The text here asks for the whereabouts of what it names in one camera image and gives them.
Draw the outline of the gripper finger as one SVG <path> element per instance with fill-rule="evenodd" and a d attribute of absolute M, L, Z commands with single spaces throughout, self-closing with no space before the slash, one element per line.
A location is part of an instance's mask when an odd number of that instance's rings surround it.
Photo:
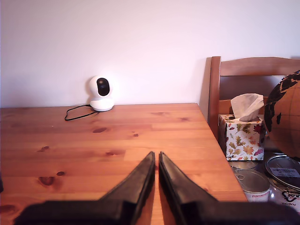
<path fill-rule="evenodd" d="M 205 206 L 217 199 L 194 183 L 164 152 L 159 154 L 159 182 L 178 225 L 207 225 Z"/>
<path fill-rule="evenodd" d="M 102 225 L 134 225 L 141 215 L 155 179 L 155 153 L 151 151 L 118 185 L 100 201 L 108 210 Z"/>

